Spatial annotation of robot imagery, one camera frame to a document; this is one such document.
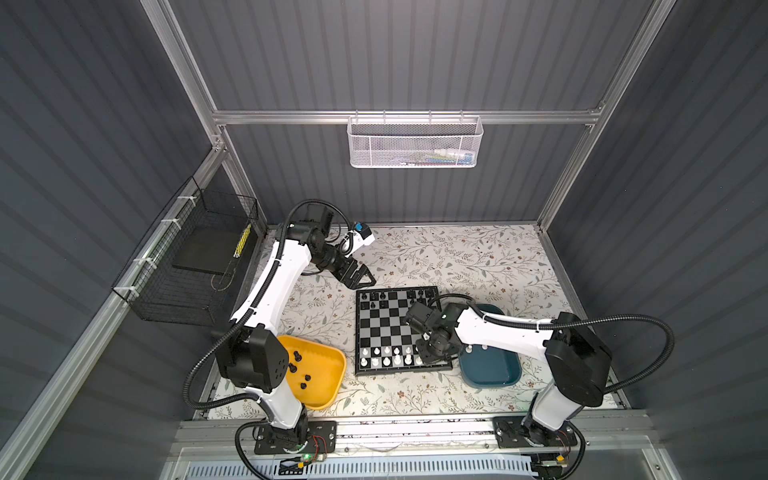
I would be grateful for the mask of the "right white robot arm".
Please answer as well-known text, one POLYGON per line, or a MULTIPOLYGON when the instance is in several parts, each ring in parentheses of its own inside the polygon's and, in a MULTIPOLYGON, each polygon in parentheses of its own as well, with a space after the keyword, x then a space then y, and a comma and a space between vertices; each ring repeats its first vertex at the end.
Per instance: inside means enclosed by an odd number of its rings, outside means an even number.
POLYGON ((543 362, 550 382, 535 394, 516 433, 545 446, 585 407, 599 407, 607 393, 612 354, 587 324, 562 313, 555 319, 523 319, 475 304, 442 308, 415 303, 405 314, 419 334, 416 350, 426 364, 448 360, 468 347, 486 346, 543 362))

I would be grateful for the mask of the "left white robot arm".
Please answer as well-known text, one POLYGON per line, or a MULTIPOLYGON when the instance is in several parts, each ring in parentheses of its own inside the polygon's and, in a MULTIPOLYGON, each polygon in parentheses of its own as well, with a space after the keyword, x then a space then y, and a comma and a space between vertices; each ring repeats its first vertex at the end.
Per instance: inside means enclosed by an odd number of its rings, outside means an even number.
POLYGON ((239 400, 256 401, 267 418, 265 434, 274 444, 294 450, 309 435, 306 407, 287 380, 290 354, 278 340, 281 317, 304 269, 314 264, 350 290, 373 286, 375 279, 353 253, 375 240, 369 225, 355 223, 340 244, 326 240, 326 221, 287 223, 276 235, 265 268, 230 322, 242 327, 216 349, 223 378, 243 392, 239 400))

